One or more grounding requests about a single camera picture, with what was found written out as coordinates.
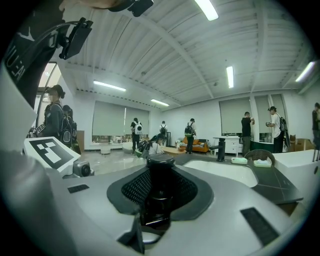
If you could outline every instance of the black fisheye border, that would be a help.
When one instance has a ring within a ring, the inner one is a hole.
[[[309,38],[314,51],[317,56],[320,56],[320,22],[319,22],[319,3],[316,0],[292,1],[292,0],[277,0],[282,4],[288,12],[295,18],[296,22],[300,25],[306,36]],[[6,20],[2,16],[1,28],[1,46],[0,58],[2,59],[11,38],[15,34],[20,24],[32,12],[32,10],[41,3],[41,0],[7,0],[1,2],[1,9],[8,14],[10,18]],[[307,220],[296,236],[289,242],[287,247],[283,248],[279,255],[294,255],[294,254],[313,254],[319,249],[319,233],[318,227],[320,220],[320,199],[317,198],[313,209],[311,210]],[[29,238],[25,235],[23,230],[15,222],[13,217],[7,210],[1,198],[0,211],[2,219],[2,250],[5,252],[9,250],[11,254],[17,255],[19,252],[24,254],[29,253],[33,255],[44,255]]]

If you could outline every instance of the fluorescent light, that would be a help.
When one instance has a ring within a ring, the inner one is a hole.
[[[218,13],[210,0],[195,0],[209,21],[218,19]]]
[[[229,88],[234,87],[234,68],[232,66],[228,66],[226,68],[226,74],[228,76]]]
[[[159,101],[159,100],[156,100],[156,99],[152,99],[151,101],[152,101],[152,102],[155,102],[155,103],[158,103],[158,104],[161,104],[161,105],[164,105],[164,106],[166,106],[166,107],[169,106],[169,104],[163,103],[163,102],[161,102],[161,101]]]
[[[300,82],[305,78],[306,75],[309,75],[311,69],[314,67],[315,64],[315,62],[310,62],[295,81]]]
[[[116,90],[123,91],[123,92],[126,91],[126,89],[123,89],[123,88],[120,88],[120,87],[117,87],[117,86],[114,86],[114,85],[111,85],[111,84],[107,84],[107,83],[104,83],[104,82],[93,81],[93,83],[95,85],[105,86],[105,87],[109,87],[109,88],[116,89]]]

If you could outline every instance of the wooden chair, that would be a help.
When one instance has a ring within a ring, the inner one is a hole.
[[[259,159],[264,161],[264,160],[267,160],[267,158],[269,158],[273,166],[275,165],[275,161],[276,161],[274,155],[268,150],[264,150],[264,149],[252,150],[248,152],[244,157],[252,161],[259,160]]]

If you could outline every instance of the seated person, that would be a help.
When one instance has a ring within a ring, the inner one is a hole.
[[[159,133],[158,135],[154,136],[150,140],[149,155],[155,155],[159,153],[163,154],[163,151],[160,145],[164,143],[165,140],[166,140],[166,136],[164,134]]]

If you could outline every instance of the orange couch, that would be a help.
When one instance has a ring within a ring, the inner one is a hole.
[[[187,148],[187,144],[188,144],[187,137],[184,137],[182,143],[180,144],[180,148],[185,150]],[[192,151],[207,153],[209,151],[208,144],[207,143],[204,143],[203,145],[202,144],[203,142],[199,142],[198,139],[195,139],[193,141]]]

